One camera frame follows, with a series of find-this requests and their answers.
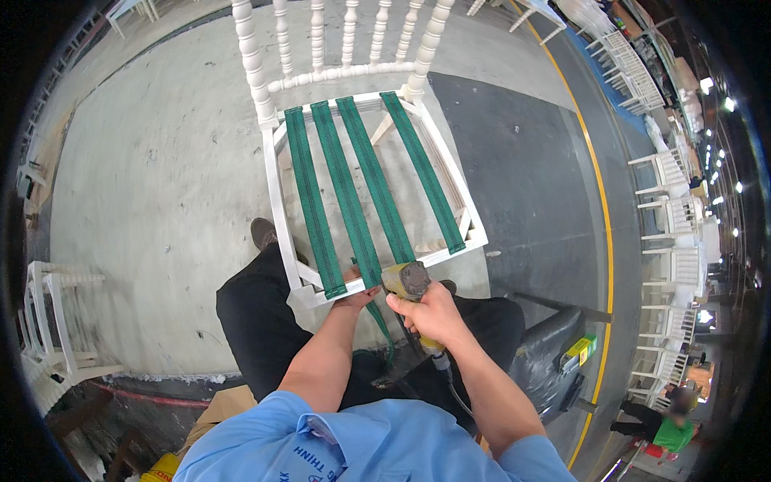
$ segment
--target blue floor stripe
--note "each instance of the blue floor stripe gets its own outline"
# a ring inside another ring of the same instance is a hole
[[[591,56],[591,53],[594,52],[594,49],[592,49],[591,52],[586,50],[586,46],[589,45],[589,42],[576,35],[576,32],[574,32],[573,29],[565,29],[565,34],[571,40],[571,42],[573,42],[573,45],[576,47],[576,49],[581,52],[581,55],[584,57],[586,63],[591,68],[591,72],[594,74],[594,77],[597,78],[597,82],[600,84],[600,87],[602,87],[603,94],[605,94],[605,97],[608,98],[608,102],[611,103],[616,114],[622,120],[632,125],[641,134],[647,136],[648,131],[645,129],[645,121],[643,121],[643,116],[636,116],[630,113],[624,107],[618,106],[618,104],[624,102],[626,98],[616,89],[611,87],[610,84],[605,83],[607,77],[603,77],[602,74],[605,72],[606,68],[604,68],[602,64],[599,63],[599,61],[597,61],[596,57]]]

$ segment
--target green shirt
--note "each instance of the green shirt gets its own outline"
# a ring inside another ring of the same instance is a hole
[[[686,420],[682,427],[677,427],[672,419],[665,416],[662,426],[656,432],[653,444],[659,447],[666,447],[670,452],[677,453],[693,438],[693,424]]]

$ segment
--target black pants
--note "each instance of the black pants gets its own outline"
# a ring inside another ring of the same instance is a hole
[[[662,426],[663,415],[645,405],[629,401],[624,402],[621,409],[640,420],[641,423],[613,422],[611,430],[624,435],[639,436],[648,442],[653,442],[658,429]]]
[[[300,328],[286,304],[289,283],[278,244],[271,244],[246,268],[229,279],[217,292],[217,316],[238,368],[256,400],[278,388],[289,362],[312,334]],[[524,315],[516,303],[505,298],[467,299],[454,297],[463,321],[482,348],[501,368],[508,370],[524,335]],[[354,356],[348,387],[340,409],[384,398],[406,398],[397,386],[377,389],[371,373],[357,370]],[[466,398],[457,367],[456,389]],[[451,412],[466,426],[470,420],[454,402],[446,381],[430,360],[404,379],[418,396]]]

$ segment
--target shirt sleeve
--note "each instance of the shirt sleeve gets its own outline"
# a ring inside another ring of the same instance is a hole
[[[248,442],[287,436],[297,430],[300,415],[312,411],[302,398],[292,392],[273,392],[256,407],[220,422],[205,433],[187,451],[177,472],[199,460]]]
[[[512,443],[500,456],[498,464],[515,480],[522,482],[576,480],[567,471],[551,441],[542,435],[526,436]]]

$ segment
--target red hose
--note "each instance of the red hose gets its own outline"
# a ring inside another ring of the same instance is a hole
[[[130,392],[128,390],[115,388],[114,386],[108,386],[102,383],[93,382],[92,380],[89,380],[89,383],[91,385],[99,387],[102,390],[106,390],[110,393],[115,393],[116,395],[127,396],[129,398],[133,398],[137,400],[145,400],[147,402],[158,403],[159,405],[186,406],[189,408],[205,409],[206,407],[209,406],[209,403],[210,403],[206,400],[188,400],[188,399],[178,399],[178,398],[166,398],[165,396],[143,395],[141,393]]]

